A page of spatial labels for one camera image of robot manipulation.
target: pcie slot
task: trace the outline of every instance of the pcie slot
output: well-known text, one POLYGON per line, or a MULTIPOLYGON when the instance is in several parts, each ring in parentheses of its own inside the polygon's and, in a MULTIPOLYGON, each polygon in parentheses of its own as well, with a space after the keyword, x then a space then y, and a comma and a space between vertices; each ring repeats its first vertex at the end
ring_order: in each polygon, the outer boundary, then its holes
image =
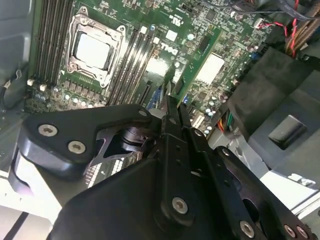
POLYGON ((146 98, 147 98, 147 96, 148 96, 148 94, 149 94, 149 92, 151 90, 151 85, 152 85, 151 81, 148 81, 146 83, 146 86, 145 86, 145 88, 143 90, 143 93, 137 99, 136 104, 139 104, 141 106, 144 104, 144 102, 145 102, 145 100, 146 100, 146 98))
POLYGON ((60 31, 57 37, 57 45, 55 46, 53 64, 52 64, 53 75, 51 79, 54 82, 54 84, 57 84, 59 67, 61 63, 61 57, 63 55, 64 43, 66 40, 71 11, 72 11, 72 1, 65 0, 63 4, 63 11, 62 11, 62 19, 64 19, 64 21, 60 22, 60 26, 59 26, 60 31))
POLYGON ((48 58, 46 61, 44 75, 43 75, 43 79, 45 79, 46 81, 49 81, 49 83, 52 82, 51 75, 53 72, 53 69, 52 69, 53 55, 54 55, 53 51, 54 51, 55 45, 57 44, 58 34, 60 31, 60 28, 58 28, 59 21, 64 22, 64 21, 61 21, 61 19, 63 19, 62 18, 63 7, 65 6, 62 1, 63 0, 57 0, 56 6, 54 9, 52 33, 50 36, 50 42, 48 44, 49 46, 48 46, 48 52, 47 52, 48 58))
POLYGON ((149 51, 149 53, 148 53, 148 56, 145 58, 145 61, 144 61, 143 65, 142 65, 142 68, 141 68, 140 72, 137 74, 137 77, 133 81, 132 85, 134 85, 134 89, 133 89, 133 91, 131 91, 132 94, 130 96, 129 101, 127 102, 128 104, 131 104, 132 101, 133 101, 133 97, 134 97, 134 95, 135 95, 135 93, 136 93, 136 91, 138 89, 138 86, 140 84, 140 80, 141 80, 141 78, 143 77, 143 75, 144 75, 144 73, 146 71, 148 62, 149 62, 150 58, 152 57, 152 53, 153 53, 155 47, 156 47, 156 45, 153 44, 151 49, 150 49, 150 51, 149 51))
POLYGON ((143 57, 145 56, 145 54, 147 53, 148 48, 150 47, 151 41, 152 41, 152 35, 148 35, 146 37, 146 41, 144 43, 144 46, 142 47, 142 50, 139 53, 138 60, 137 60, 137 62, 135 64, 135 66, 134 66, 134 69, 132 71, 131 77, 127 81, 126 87, 124 88, 125 92, 122 94, 122 96, 121 96, 121 98, 120 98, 120 100, 118 101, 117 104, 123 104, 125 102, 125 100, 127 100, 128 91, 129 91, 129 89, 131 89, 133 81, 136 78, 137 73, 139 72, 141 61, 142 61, 143 57))
POLYGON ((124 57, 121 61, 121 65, 120 68, 118 70, 117 76, 115 77, 113 83, 111 83, 112 85, 110 86, 110 95, 109 95, 109 99, 108 102, 106 103, 107 106, 111 105, 112 99, 113 99, 113 95, 115 94, 116 88, 119 85, 119 79, 121 78, 123 71, 125 70, 126 64, 127 64, 127 60, 133 50, 134 44, 137 40, 137 36, 138 36, 138 30, 137 29, 133 29, 133 33, 130 39, 130 42, 128 44, 127 50, 124 54, 124 57))
POLYGON ((45 65, 46 65, 46 61, 48 60, 48 58, 50 58, 50 56, 48 56, 46 53, 48 52, 48 43, 49 43, 49 38, 50 35, 52 33, 52 22, 53 22, 53 18, 54 18, 54 13, 55 11, 53 11, 53 9, 55 9, 57 4, 56 0, 49 0, 49 4, 48 4, 48 11, 47 11, 47 15, 45 18, 45 26, 44 26, 44 39, 41 45, 41 58, 40 58, 40 66, 39 66, 39 70, 38 70, 38 77, 46 82, 46 79, 43 79, 44 77, 44 71, 45 71, 45 65))
POLYGON ((41 6, 41 16, 40 16, 40 25, 39 25, 39 32, 38 32, 38 38, 37 38, 37 48, 36 48, 36 54, 35 54, 35 67, 34 67, 34 72, 32 73, 35 75, 36 73, 39 73, 39 65, 40 65, 40 58, 41 58, 41 51, 39 50, 39 45, 42 44, 44 41, 44 34, 45 34, 45 27, 47 25, 46 21, 43 20, 46 16, 46 13, 48 14, 48 0, 42 1, 42 6, 41 6))
POLYGON ((122 76, 119 79, 119 84, 118 84, 114 94, 110 96, 112 98, 111 105, 116 104, 117 99, 119 98, 119 95, 121 94, 123 85, 128 80, 127 79, 128 75, 130 74, 130 71, 135 63, 137 52, 139 51, 139 49, 144 41, 144 38, 145 37, 143 36, 143 34, 140 33, 138 40, 136 42, 136 45, 134 47, 134 50, 133 50, 133 54, 131 55, 131 58, 130 58, 128 64, 126 64, 126 68, 125 68, 124 72, 121 74, 122 76))

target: cpu socket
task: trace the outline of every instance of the cpu socket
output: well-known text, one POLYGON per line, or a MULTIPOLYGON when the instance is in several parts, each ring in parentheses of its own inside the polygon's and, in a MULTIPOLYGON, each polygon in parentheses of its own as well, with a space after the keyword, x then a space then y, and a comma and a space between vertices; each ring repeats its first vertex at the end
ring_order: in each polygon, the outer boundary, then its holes
POLYGON ((117 29, 107 27, 89 18, 83 6, 73 16, 69 27, 66 70, 95 79, 105 88, 115 73, 125 41, 124 25, 117 29))

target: mechanical arm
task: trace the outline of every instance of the mechanical arm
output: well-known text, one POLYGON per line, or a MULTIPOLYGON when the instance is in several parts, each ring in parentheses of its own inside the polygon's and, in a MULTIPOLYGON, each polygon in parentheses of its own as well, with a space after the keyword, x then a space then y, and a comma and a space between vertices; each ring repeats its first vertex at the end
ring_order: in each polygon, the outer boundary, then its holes
POLYGON ((56 219, 48 239, 315 239, 232 152, 209 147, 185 105, 176 106, 168 96, 161 119, 132 104, 23 122, 9 182, 46 201, 56 219), (86 189, 88 167, 132 152, 142 159, 86 189))

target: bolt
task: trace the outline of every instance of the bolt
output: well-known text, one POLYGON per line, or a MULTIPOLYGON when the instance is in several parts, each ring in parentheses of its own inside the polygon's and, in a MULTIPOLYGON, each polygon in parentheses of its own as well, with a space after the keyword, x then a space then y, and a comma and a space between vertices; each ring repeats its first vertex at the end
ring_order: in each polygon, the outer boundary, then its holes
POLYGON ((173 124, 177 124, 176 120, 173 117, 170 117, 169 121, 173 124))
POLYGON ((181 197, 174 197, 172 199, 172 206, 180 214, 186 214, 188 212, 188 205, 181 197))
POLYGON ((142 115, 142 116, 144 116, 144 117, 147 116, 146 112, 145 112, 145 111, 142 111, 142 110, 139 110, 139 114, 142 115))
POLYGON ((299 233, 301 233, 301 235, 305 238, 305 239, 308 239, 309 236, 308 234, 306 233, 305 230, 303 230, 300 226, 297 226, 296 229, 298 229, 299 233))
POLYGON ((225 148, 224 149, 222 149, 222 152, 224 153, 224 155, 226 155, 226 156, 229 156, 230 154, 229 154, 229 152, 228 152, 228 150, 226 150, 225 148))
POLYGON ((195 134, 197 134, 199 137, 202 136, 202 132, 201 132, 200 130, 195 129, 194 132, 195 132, 195 134))
POLYGON ((86 151, 86 145, 80 141, 71 141, 68 144, 68 149, 74 154, 83 154, 86 151))
POLYGON ((247 235, 249 238, 253 239, 255 237, 255 231, 252 228, 252 226, 250 226, 250 224, 246 221, 240 221, 240 228, 242 230, 242 232, 247 235))
POLYGON ((289 227, 288 225, 284 225, 284 229, 286 230, 286 232, 293 238, 296 237, 296 233, 292 230, 291 227, 289 227))
POLYGON ((45 136, 45 137, 53 137, 58 133, 58 129, 55 126, 50 124, 43 124, 39 126, 38 131, 42 136, 45 136))

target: motherboard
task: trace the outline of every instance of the motherboard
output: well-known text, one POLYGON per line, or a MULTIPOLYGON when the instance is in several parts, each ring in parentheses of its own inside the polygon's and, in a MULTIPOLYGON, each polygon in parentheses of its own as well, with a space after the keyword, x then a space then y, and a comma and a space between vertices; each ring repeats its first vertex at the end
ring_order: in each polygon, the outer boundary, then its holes
POLYGON ((171 95, 208 135, 271 31, 263 20, 201 0, 36 1, 25 111, 160 109, 171 95))

